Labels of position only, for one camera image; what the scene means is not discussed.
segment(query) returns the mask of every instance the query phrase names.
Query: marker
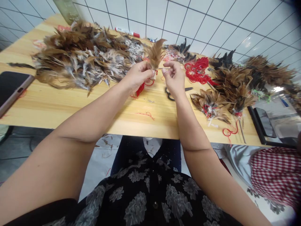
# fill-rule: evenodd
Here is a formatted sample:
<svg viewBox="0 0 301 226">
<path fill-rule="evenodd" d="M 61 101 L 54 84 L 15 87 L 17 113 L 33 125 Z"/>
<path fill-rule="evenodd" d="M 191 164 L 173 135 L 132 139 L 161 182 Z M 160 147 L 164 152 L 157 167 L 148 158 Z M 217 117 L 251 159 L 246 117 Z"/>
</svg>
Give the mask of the marker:
<svg viewBox="0 0 301 226">
<path fill-rule="evenodd" d="M 139 34 L 137 34 L 137 33 L 135 33 L 135 32 L 130 32 L 130 31 L 128 31 L 128 30 L 123 30 L 123 29 L 121 29 L 121 28 L 115 28 L 115 31 L 119 31 L 119 32 L 121 32 L 121 33 L 125 33 L 125 34 L 128 34 L 128 35 L 134 36 L 134 37 L 136 37 L 136 38 L 140 38 L 140 35 L 139 35 Z"/>
</svg>

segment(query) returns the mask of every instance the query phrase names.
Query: wooden table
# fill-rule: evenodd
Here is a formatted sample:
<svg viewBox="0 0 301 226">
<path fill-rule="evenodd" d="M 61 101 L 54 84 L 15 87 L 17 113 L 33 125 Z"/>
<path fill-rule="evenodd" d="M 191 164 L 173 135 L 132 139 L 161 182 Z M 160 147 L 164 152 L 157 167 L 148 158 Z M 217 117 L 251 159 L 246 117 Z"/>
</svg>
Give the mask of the wooden table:
<svg viewBox="0 0 301 226">
<path fill-rule="evenodd" d="M 43 40 L 45 36 L 52 35 L 55 31 L 54 27 L 58 27 L 58 25 L 68 26 L 60 14 L 45 20 L 31 32 L 3 50 L 0 53 L 0 73 L 14 71 L 35 75 L 35 70 L 13 68 L 6 63 L 18 62 L 33 65 L 31 55 L 38 52 L 38 49 L 33 45 L 33 40 Z M 179 139 L 176 103 L 167 99 L 164 92 L 165 86 L 162 72 L 159 70 L 154 85 L 145 87 L 137 100 L 133 100 L 131 97 L 127 99 L 107 132 Z M 188 78 L 186 78 L 185 87 L 194 87 L 193 90 L 186 92 L 189 101 L 189 94 L 199 92 L 200 88 L 204 90 L 209 88 L 207 84 L 191 83 Z M 54 129 L 108 89 L 109 87 L 103 82 L 96 86 L 90 96 L 87 97 L 86 90 L 58 90 L 35 80 L 28 87 L 24 96 L 18 99 L 4 117 L 0 119 L 0 124 Z M 151 113 L 154 120 L 147 115 L 143 115 L 147 112 Z M 229 139 L 222 133 L 222 129 L 225 127 L 231 129 L 229 125 L 219 120 L 213 120 L 212 124 L 218 126 L 218 128 L 213 125 L 208 126 L 209 122 L 202 112 L 195 110 L 194 113 L 210 142 L 229 143 Z M 232 120 L 232 125 L 235 125 L 233 117 L 229 113 L 228 115 Z M 243 111 L 243 118 L 247 144 L 260 146 L 260 140 L 247 109 Z M 230 139 L 232 144 L 244 144 L 240 130 L 236 135 L 232 134 Z"/>
</svg>

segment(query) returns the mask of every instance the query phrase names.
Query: phone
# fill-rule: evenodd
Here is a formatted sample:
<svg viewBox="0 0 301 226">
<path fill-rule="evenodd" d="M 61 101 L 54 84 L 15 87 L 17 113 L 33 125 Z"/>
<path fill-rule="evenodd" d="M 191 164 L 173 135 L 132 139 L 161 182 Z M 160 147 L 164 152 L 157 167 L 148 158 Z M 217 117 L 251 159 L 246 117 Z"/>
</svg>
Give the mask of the phone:
<svg viewBox="0 0 301 226">
<path fill-rule="evenodd" d="M 260 108 L 254 108 L 254 111 L 264 135 L 267 137 L 276 138 L 277 135 L 274 131 L 269 117 L 267 116 L 266 111 Z"/>
<path fill-rule="evenodd" d="M 33 80 L 30 74 L 7 71 L 0 74 L 0 118 Z"/>
</svg>

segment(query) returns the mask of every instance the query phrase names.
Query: white tile wall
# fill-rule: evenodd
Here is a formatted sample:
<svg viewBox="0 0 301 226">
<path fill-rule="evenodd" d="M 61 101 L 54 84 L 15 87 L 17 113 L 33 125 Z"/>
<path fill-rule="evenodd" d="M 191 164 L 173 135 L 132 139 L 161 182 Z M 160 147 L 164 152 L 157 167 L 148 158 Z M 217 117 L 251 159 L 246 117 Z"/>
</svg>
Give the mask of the white tile wall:
<svg viewBox="0 0 301 226">
<path fill-rule="evenodd" d="M 212 56 L 236 48 L 234 61 L 268 55 L 301 67 L 301 26 L 290 1 L 281 0 L 73 0 L 81 17 L 141 37 L 187 39 L 192 52 Z M 53 0 L 0 0 L 0 49 L 55 13 Z"/>
</svg>

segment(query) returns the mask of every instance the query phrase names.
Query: red checkered cloth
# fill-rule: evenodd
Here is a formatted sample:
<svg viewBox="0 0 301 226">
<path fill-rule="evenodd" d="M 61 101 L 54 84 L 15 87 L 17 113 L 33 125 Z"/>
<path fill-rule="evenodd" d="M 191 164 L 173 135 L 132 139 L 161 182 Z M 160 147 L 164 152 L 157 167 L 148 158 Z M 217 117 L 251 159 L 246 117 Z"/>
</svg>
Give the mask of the red checkered cloth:
<svg viewBox="0 0 301 226">
<path fill-rule="evenodd" d="M 298 207 L 301 194 L 301 153 L 273 147 L 256 152 L 251 159 L 251 181 L 263 197 Z"/>
</svg>

